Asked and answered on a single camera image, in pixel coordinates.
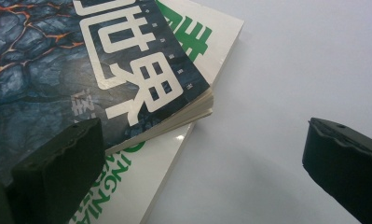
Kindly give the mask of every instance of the white background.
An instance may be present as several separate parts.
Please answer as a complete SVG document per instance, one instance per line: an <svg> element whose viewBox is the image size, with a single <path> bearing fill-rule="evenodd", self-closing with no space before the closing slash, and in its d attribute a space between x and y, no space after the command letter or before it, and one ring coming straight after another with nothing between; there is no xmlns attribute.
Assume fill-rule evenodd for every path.
<svg viewBox="0 0 372 224"><path fill-rule="evenodd" d="M311 117L372 138L372 0L194 1L245 24L147 223L359 223L302 154Z"/></svg>

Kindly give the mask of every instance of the black object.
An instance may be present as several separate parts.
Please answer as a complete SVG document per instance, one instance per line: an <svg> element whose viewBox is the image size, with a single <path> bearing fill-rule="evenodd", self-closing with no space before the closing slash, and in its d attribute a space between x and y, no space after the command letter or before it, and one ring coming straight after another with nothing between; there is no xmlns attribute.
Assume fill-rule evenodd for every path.
<svg viewBox="0 0 372 224"><path fill-rule="evenodd" d="M0 184L0 223L67 222L103 165L101 121L68 127L13 168L9 187Z"/></svg>
<svg viewBox="0 0 372 224"><path fill-rule="evenodd" d="M312 118L302 162L310 177L353 216L372 223L372 139Z"/></svg>

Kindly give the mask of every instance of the paperback book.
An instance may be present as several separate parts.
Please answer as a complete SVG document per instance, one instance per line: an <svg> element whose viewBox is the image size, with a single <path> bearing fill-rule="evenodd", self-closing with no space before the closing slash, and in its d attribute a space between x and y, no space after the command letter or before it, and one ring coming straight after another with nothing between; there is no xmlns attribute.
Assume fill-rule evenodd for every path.
<svg viewBox="0 0 372 224"><path fill-rule="evenodd" d="M106 154L212 113L209 83L154 0L0 0L0 181L100 118Z"/></svg>
<svg viewBox="0 0 372 224"><path fill-rule="evenodd" d="M213 85L243 21L188 0L156 2L183 49ZM145 223L193 127L185 125L108 156L70 223Z"/></svg>

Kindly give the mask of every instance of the stack of books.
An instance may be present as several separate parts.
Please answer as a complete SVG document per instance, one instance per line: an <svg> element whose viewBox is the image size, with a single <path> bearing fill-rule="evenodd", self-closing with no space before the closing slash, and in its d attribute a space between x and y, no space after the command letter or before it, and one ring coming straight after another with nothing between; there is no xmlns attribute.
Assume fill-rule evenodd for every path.
<svg viewBox="0 0 372 224"><path fill-rule="evenodd" d="M0 182L100 118L106 162L70 223L143 223L242 25L187 0L0 1Z"/></svg>
<svg viewBox="0 0 372 224"><path fill-rule="evenodd" d="M214 87L243 21L188 0L156 3L183 50ZM108 156L70 223L145 223L194 124Z"/></svg>

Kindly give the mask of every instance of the dark blue cover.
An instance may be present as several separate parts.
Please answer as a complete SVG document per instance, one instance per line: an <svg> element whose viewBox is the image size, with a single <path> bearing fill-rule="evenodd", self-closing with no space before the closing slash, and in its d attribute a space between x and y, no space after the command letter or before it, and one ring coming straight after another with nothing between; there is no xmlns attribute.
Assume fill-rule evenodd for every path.
<svg viewBox="0 0 372 224"><path fill-rule="evenodd" d="M153 0L0 0L0 181L82 119L110 148L208 88Z"/></svg>

